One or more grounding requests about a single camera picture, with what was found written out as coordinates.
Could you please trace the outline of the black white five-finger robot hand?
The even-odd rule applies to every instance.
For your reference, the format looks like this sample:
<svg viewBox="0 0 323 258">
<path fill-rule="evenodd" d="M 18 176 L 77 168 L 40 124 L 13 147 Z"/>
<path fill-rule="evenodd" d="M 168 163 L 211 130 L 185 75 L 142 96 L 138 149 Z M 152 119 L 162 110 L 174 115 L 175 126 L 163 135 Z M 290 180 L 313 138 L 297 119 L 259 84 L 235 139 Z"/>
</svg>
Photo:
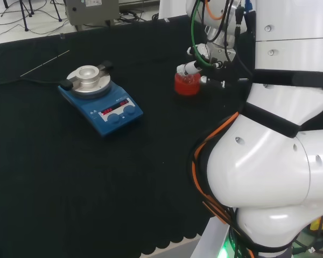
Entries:
<svg viewBox="0 0 323 258">
<path fill-rule="evenodd" d="M 236 52 L 228 52 L 228 61 L 224 49 L 213 44 L 196 44 L 187 50 L 194 58 L 176 68 L 174 77 L 175 91 L 180 95 L 192 96 L 201 86 L 215 86 L 225 89 L 230 84 L 248 82 L 249 75 L 239 70 L 240 64 Z"/>
</svg>

